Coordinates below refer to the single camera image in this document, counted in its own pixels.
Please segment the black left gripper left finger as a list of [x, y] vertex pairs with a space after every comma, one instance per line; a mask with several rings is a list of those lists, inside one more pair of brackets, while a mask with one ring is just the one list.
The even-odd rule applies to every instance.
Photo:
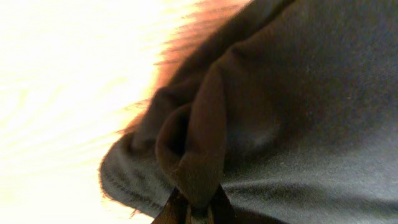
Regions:
[[187, 224], [188, 201], [174, 188], [162, 211], [156, 216], [151, 224]]

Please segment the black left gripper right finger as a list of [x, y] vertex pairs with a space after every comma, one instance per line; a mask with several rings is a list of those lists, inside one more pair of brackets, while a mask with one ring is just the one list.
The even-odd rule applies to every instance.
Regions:
[[222, 186], [217, 188], [216, 193], [208, 207], [209, 224], [236, 224], [234, 208], [226, 196]]

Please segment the black t-shirt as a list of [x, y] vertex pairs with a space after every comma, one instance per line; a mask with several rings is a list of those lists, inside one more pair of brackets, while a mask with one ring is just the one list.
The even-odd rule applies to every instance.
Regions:
[[208, 223], [397, 222], [397, 2], [253, 1], [159, 89], [99, 169], [153, 219], [174, 188]]

